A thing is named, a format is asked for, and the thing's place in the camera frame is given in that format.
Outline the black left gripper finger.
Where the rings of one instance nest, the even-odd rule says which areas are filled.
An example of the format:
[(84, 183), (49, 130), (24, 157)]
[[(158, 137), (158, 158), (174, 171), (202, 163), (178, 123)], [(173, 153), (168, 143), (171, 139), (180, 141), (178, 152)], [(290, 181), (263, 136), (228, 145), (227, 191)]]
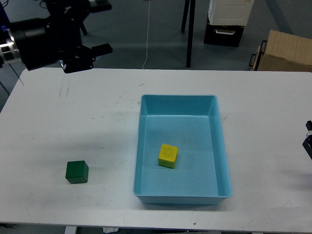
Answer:
[(73, 20), (83, 22), (90, 13), (109, 11), (112, 5), (108, 0), (65, 0), (63, 6)]
[(112, 52), (113, 49), (108, 43), (91, 48), (81, 45), (59, 62), (66, 74), (86, 71), (93, 69), (93, 63), (96, 61), (96, 57)]

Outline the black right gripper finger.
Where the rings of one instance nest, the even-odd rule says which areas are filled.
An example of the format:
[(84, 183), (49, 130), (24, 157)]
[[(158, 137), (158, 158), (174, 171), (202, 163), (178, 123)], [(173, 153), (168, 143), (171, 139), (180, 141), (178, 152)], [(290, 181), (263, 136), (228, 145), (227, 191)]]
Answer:
[(308, 120), (306, 123), (307, 134), (306, 138), (303, 141), (302, 145), (306, 150), (307, 154), (309, 155), (310, 159), (312, 159), (312, 121)]

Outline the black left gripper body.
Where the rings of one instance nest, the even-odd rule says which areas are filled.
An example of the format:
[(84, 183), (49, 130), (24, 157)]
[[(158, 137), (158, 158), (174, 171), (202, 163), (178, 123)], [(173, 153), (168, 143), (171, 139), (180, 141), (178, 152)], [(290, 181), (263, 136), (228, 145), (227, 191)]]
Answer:
[(28, 19), (11, 23), (9, 29), (28, 70), (64, 60), (81, 45), (80, 28), (71, 19)]

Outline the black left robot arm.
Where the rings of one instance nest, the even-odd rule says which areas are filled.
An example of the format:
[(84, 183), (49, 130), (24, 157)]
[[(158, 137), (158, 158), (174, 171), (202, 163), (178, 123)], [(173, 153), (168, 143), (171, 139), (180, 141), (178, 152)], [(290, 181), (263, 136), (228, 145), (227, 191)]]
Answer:
[(112, 53), (110, 44), (82, 44), (84, 20), (90, 13), (108, 11), (107, 0), (46, 0), (49, 17), (10, 22), (0, 9), (0, 63), (21, 61), (28, 70), (60, 62), (64, 73), (93, 68), (96, 58)]

